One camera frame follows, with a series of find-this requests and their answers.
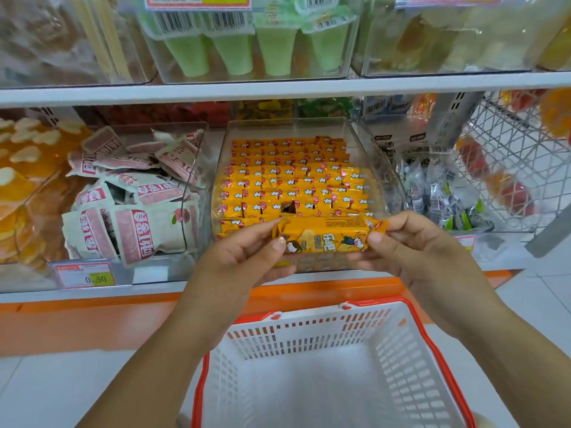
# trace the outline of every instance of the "shopping basket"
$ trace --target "shopping basket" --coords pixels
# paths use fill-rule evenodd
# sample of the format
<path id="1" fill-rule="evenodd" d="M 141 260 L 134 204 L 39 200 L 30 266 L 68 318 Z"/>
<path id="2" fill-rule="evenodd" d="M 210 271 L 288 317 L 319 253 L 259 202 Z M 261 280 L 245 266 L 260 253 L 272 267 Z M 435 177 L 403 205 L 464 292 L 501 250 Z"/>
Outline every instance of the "shopping basket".
<path id="1" fill-rule="evenodd" d="M 204 358 L 192 428 L 474 428 L 403 298 L 243 318 Z"/>

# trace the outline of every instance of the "white tile floor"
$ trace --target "white tile floor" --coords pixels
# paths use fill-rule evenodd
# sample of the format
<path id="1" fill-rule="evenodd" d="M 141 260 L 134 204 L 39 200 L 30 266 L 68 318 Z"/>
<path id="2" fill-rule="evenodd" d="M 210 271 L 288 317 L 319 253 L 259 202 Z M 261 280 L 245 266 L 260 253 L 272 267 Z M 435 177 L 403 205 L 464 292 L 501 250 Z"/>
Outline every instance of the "white tile floor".
<path id="1" fill-rule="evenodd" d="M 526 271 L 498 293 L 516 313 L 571 355 L 571 274 L 538 276 L 536 271 Z M 427 329 L 472 410 L 498 428 L 517 428 L 466 349 L 437 326 Z M 45 428 L 73 427 L 131 354 L 91 351 L 0 359 L 0 426 L 35 428 L 41 421 Z M 183 413 L 190 415 L 191 411 L 188 396 Z"/>

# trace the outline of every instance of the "tile grout line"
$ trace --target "tile grout line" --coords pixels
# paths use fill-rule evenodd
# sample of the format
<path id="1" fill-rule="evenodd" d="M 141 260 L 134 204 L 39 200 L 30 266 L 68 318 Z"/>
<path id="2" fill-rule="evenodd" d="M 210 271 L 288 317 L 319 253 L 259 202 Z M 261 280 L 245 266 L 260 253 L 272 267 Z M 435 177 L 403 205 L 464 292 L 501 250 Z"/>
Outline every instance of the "tile grout line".
<path id="1" fill-rule="evenodd" d="M 4 391 L 6 391 L 6 389 L 8 388 L 8 384 L 10 384 L 10 381 L 12 380 L 12 377 L 14 376 L 14 374 L 16 374 L 16 370 L 18 369 L 18 367 L 20 366 L 20 364 L 22 363 L 22 360 L 24 359 L 24 356 L 20 356 L 20 360 L 18 360 L 18 363 L 16 364 L 16 366 L 14 367 L 14 369 L 12 370 L 12 373 L 10 374 L 10 377 L 8 378 L 8 381 L 6 381 L 6 383 L 4 384 L 4 386 L 2 387 L 2 389 L 0 389 L 0 399 L 2 399 L 2 395 L 4 395 Z"/>
<path id="2" fill-rule="evenodd" d="M 567 306 L 565 306 L 565 304 L 561 301 L 561 299 L 559 299 L 559 296 L 551 289 L 551 287 L 547 284 L 547 282 L 545 282 L 543 280 L 543 278 L 541 276 L 539 276 L 539 279 L 541 280 L 541 282 L 543 282 L 545 284 L 545 286 L 549 289 L 549 291 L 555 296 L 555 298 L 559 301 L 559 303 L 561 305 L 563 305 L 563 308 L 565 308 L 565 310 L 571 314 L 571 310 L 569 310 L 569 308 L 567 308 Z"/>

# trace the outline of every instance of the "person's left hand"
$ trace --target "person's left hand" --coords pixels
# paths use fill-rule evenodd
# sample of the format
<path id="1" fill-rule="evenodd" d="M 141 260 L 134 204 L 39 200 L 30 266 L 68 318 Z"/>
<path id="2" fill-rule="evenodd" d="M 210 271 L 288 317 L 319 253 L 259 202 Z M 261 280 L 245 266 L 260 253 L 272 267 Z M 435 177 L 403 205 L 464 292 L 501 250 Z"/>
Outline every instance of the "person's left hand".
<path id="1" fill-rule="evenodd" d="M 192 328 L 206 351 L 218 345 L 252 288 L 295 273 L 295 266 L 273 268 L 286 249 L 283 237 L 271 240 L 279 221 L 248 226 L 217 241 L 194 268 L 171 316 Z"/>

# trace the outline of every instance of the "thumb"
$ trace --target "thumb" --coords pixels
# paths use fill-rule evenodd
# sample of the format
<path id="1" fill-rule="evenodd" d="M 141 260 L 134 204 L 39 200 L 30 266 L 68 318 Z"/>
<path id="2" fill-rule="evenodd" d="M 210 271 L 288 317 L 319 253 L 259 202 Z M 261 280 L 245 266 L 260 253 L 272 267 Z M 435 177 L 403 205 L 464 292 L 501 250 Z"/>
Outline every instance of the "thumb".
<path id="1" fill-rule="evenodd" d="M 402 269 L 414 269 L 420 263 L 419 251 L 405 246 L 387 234 L 372 232 L 367 242 L 381 258 L 396 263 Z"/>
<path id="2" fill-rule="evenodd" d="M 238 265 L 236 273 L 240 280 L 253 285 L 277 263 L 286 250 L 286 239 L 278 237 L 261 248 L 255 255 Z"/>

